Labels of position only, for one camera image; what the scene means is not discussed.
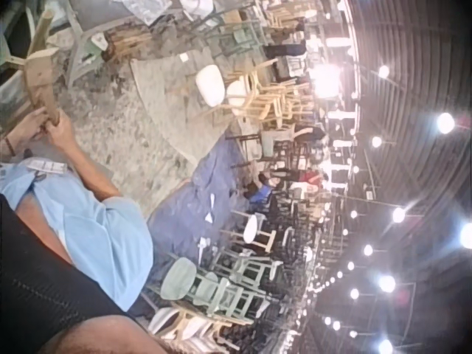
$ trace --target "chair seat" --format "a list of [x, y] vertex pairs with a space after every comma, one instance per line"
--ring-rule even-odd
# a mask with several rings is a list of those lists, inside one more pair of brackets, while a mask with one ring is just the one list
[[224, 101], [226, 90], [220, 69], [215, 65], [205, 66], [197, 73], [195, 78], [198, 90], [205, 103], [210, 107], [216, 107]]

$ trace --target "blue shirt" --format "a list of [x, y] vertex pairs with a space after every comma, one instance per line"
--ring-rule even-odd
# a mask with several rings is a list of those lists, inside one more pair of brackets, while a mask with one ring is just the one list
[[249, 202], [251, 202], [251, 203], [261, 203], [265, 199], [267, 199], [267, 197], [270, 196], [271, 192], [272, 192], [272, 188], [270, 188], [269, 186], [263, 184], [262, 187], [259, 188], [257, 193], [254, 194], [252, 197], [250, 197]]
[[75, 267], [127, 311], [153, 265], [153, 243], [139, 206], [122, 197], [99, 202], [69, 171], [35, 181], [35, 171], [22, 163], [4, 164], [0, 193], [10, 207], [16, 209], [27, 192], [34, 193]]

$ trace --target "red shirt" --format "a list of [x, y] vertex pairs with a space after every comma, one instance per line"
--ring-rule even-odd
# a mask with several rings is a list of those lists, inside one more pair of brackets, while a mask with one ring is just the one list
[[[310, 183], [310, 180], [313, 177], [318, 177], [314, 182]], [[318, 171], [306, 171], [300, 173], [300, 182], [307, 182], [313, 186], [317, 186], [318, 188], [322, 187], [323, 178]]]

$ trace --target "blue tarp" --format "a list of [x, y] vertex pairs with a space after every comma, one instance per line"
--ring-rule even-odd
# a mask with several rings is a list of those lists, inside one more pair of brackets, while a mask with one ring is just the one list
[[[246, 210], [248, 202], [241, 197], [230, 198], [229, 191], [237, 186], [237, 170], [231, 166], [243, 161], [236, 142], [222, 136], [209, 154], [198, 164], [191, 182], [166, 199], [150, 216], [147, 225], [154, 242], [154, 267], [151, 282], [163, 279], [167, 270], [165, 252], [198, 262], [200, 238], [210, 238], [212, 245], [224, 240], [221, 229], [235, 224], [232, 209]], [[211, 210], [210, 196], [215, 195]], [[205, 221], [212, 213], [212, 223]]]

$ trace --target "ceiling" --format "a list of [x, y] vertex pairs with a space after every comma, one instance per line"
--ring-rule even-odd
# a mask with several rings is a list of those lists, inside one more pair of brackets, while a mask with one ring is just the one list
[[[330, 259], [326, 250], [317, 254], [328, 268], [319, 273], [320, 281], [339, 270], [345, 276], [318, 295], [298, 350], [365, 353], [388, 336], [395, 346], [405, 346], [404, 353], [450, 353], [463, 341], [472, 315], [472, 251], [458, 243], [472, 212], [471, 131], [456, 128], [442, 135], [435, 119], [449, 112], [458, 124], [471, 126], [471, 6], [452, 0], [348, 3], [358, 63], [347, 65], [361, 76], [358, 146], [351, 153], [361, 171], [349, 176], [349, 198], [336, 204], [335, 238], [325, 244], [340, 252]], [[386, 80], [377, 74], [382, 65], [390, 68]], [[391, 144], [372, 148], [374, 135]], [[346, 178], [346, 173], [333, 177]], [[376, 201], [419, 216], [393, 224], [393, 206], [350, 199], [365, 199], [364, 187], [372, 181]], [[364, 216], [352, 219], [352, 210]], [[343, 229], [350, 233], [340, 249]], [[367, 243], [384, 251], [367, 258], [362, 254]], [[348, 272], [349, 261], [366, 268]], [[380, 274], [397, 280], [391, 296], [349, 298], [354, 287], [375, 294]], [[327, 329], [317, 314], [377, 334], [351, 339], [348, 329]]]

